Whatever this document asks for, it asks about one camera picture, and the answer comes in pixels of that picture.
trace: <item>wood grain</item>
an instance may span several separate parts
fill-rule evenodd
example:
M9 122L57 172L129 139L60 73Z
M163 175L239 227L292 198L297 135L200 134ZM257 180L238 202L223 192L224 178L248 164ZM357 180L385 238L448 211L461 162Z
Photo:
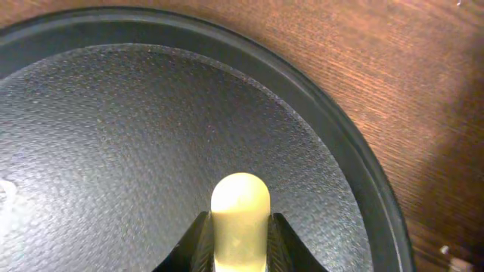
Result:
M484 255L484 0L0 0L0 26L135 5L210 20L279 53L352 118L405 214L417 265Z

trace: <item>cream plastic cap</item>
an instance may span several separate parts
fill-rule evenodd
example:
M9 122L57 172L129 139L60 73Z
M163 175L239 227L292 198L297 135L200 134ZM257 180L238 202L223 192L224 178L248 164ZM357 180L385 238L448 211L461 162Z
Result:
M255 175L222 179L212 194L216 272L265 271L271 198Z

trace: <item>rounded plastic tip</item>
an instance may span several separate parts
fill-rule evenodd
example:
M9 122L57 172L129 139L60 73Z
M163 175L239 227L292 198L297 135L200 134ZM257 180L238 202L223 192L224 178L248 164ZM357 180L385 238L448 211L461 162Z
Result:
M255 175L237 173L222 179L212 194L216 272L265 270L271 198Z

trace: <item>wooden surface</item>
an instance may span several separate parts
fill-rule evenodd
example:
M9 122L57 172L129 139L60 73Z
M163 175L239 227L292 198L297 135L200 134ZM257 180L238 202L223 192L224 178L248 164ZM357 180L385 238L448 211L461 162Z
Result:
M137 5L246 35L301 69L356 123L397 195L420 270L444 271L450 255L482 261L484 0L250 3L0 0L0 26Z

